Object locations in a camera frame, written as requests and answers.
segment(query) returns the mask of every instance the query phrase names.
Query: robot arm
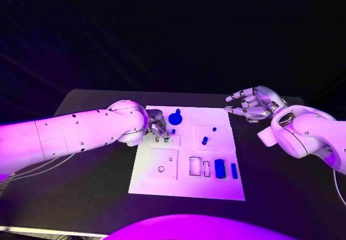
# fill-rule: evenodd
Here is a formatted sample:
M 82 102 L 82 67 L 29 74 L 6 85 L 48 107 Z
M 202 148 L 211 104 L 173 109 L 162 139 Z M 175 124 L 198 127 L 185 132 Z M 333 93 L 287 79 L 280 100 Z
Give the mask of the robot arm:
M 49 159 L 111 144 L 136 146 L 153 132 L 167 138 L 163 113 L 130 100 L 108 109 L 0 126 L 0 181 L 17 170 Z
M 271 126 L 257 134 L 265 146 L 278 143 L 299 159 L 314 154 L 336 171 L 346 174 L 346 121 L 337 121 L 311 107 L 288 106 L 280 95 L 264 86 L 239 91 L 226 101 L 245 96 L 242 108 L 226 106 L 225 110 L 244 115 L 249 123 L 273 119 Z

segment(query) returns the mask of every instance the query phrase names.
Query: blue object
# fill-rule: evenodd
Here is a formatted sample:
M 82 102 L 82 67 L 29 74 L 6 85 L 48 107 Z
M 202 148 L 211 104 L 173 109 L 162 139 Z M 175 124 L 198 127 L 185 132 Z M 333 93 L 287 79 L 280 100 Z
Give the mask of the blue object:
M 208 137 L 206 137 L 206 136 L 203 137 L 202 144 L 203 144 L 203 145 L 206 145 L 206 144 L 208 144 Z
M 231 168 L 232 168 L 232 178 L 237 179 L 238 174 L 237 174 L 237 164 L 235 163 L 231 164 Z
M 213 161 L 215 163 L 215 175 L 218 179 L 224 179 L 226 177 L 226 171 L 225 171 L 225 163 L 222 159 L 216 159 Z
M 180 115 L 180 109 L 177 109 L 175 111 L 175 113 L 172 113 L 167 117 L 167 121 L 172 125 L 177 125 L 182 123 L 183 121 L 183 118 L 182 118 L 182 115 Z

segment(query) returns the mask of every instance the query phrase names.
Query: dark curtain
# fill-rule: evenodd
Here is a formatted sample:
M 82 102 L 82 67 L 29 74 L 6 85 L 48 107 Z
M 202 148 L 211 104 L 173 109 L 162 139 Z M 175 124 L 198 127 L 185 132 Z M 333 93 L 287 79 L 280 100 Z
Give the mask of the dark curtain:
M 0 0 L 0 123 L 52 116 L 72 89 L 231 94 L 258 85 L 346 118 L 343 9 Z

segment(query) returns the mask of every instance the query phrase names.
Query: white cable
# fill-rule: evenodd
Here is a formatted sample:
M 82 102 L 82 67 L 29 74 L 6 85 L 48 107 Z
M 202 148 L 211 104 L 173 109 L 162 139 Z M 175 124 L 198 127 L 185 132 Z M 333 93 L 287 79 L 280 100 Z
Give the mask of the white cable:
M 22 175 L 33 172 L 33 171 L 38 170 L 38 169 L 40 169 L 40 168 L 45 167 L 49 163 L 52 163 L 58 158 L 59 158 L 59 157 L 53 158 L 49 162 L 46 162 L 45 164 L 42 164 L 40 166 L 38 166 L 38 167 L 33 168 L 32 170 L 25 171 L 25 172 L 22 172 L 20 174 L 17 174 L 17 175 L 14 175 L 14 176 L 9 176 L 9 177 L 4 179 L 4 181 L 7 181 L 9 179 L 16 178 L 17 176 L 22 176 Z
M 10 179 L 10 180 L 7 180 L 7 181 L 0 182 L 0 184 L 9 183 L 9 182 L 12 182 L 12 181 L 14 181 L 14 180 L 17 180 L 17 179 L 23 179 L 23 178 L 27 178 L 27 177 L 30 177 L 30 176 L 35 176 L 35 175 L 38 175 L 38 174 L 45 173 L 46 171 L 49 171 L 49 170 L 52 170 L 53 168 L 56 168 L 62 163 L 65 163 L 65 162 L 71 159 L 71 157 L 72 157 L 74 155 L 75 155 L 75 153 L 74 153 L 59 164 L 56 164 L 55 166 L 52 166 L 48 170 L 40 171 L 40 172 L 38 172 L 38 173 L 35 173 L 35 174 L 32 174 L 32 175 L 22 176 L 22 177 L 19 177 L 19 178 L 13 178 L 13 179 Z
M 342 200 L 343 204 L 346 205 L 346 202 L 345 202 L 343 196 L 342 196 L 342 194 L 340 194 L 339 186 L 337 186 L 337 175 L 336 175 L 336 170 L 333 170 L 333 181 L 335 181 L 335 187 L 336 187 L 336 191 L 337 191 L 337 193 L 339 193 L 340 200 Z

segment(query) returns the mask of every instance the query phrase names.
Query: table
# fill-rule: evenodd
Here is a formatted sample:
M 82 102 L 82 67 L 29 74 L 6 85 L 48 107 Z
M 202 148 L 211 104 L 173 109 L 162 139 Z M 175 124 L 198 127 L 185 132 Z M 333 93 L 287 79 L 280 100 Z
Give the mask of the table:
M 82 90 L 69 92 L 55 116 L 107 108 L 121 99 L 146 105 L 222 108 L 226 95 Z M 299 97 L 286 97 L 303 105 Z M 257 133 L 270 120 L 248 124 L 229 114 L 245 201 L 128 194 L 137 147 L 115 142 L 78 153 L 53 170 L 13 181 L 0 198 L 0 226 L 108 235 L 147 218 L 200 214 L 234 219 L 297 239 L 342 239 L 346 206 L 333 170 L 314 155 L 296 159 Z M 339 174 L 342 193 L 346 176 Z

